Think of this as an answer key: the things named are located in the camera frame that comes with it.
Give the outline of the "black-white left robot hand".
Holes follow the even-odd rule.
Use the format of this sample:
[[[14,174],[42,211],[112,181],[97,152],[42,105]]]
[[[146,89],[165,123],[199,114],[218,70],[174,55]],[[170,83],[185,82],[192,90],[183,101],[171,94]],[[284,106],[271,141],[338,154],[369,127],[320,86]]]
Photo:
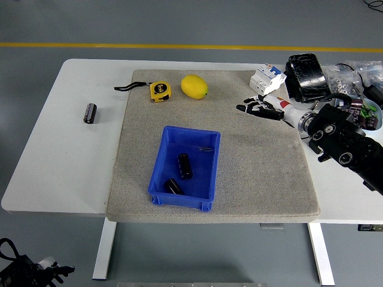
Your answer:
[[[56,286],[54,280],[62,284],[63,277],[68,277],[69,274],[75,271],[74,266],[60,265],[53,257],[47,257],[33,265],[32,286]]]

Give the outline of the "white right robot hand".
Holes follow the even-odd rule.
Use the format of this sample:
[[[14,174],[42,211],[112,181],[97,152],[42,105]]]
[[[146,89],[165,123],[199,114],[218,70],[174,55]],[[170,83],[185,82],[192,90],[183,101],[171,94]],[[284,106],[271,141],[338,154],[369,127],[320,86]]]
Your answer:
[[[300,118],[306,114],[306,111],[298,110],[287,100],[272,94],[245,99],[243,104],[236,105],[236,109],[260,118],[282,120],[298,130]]]

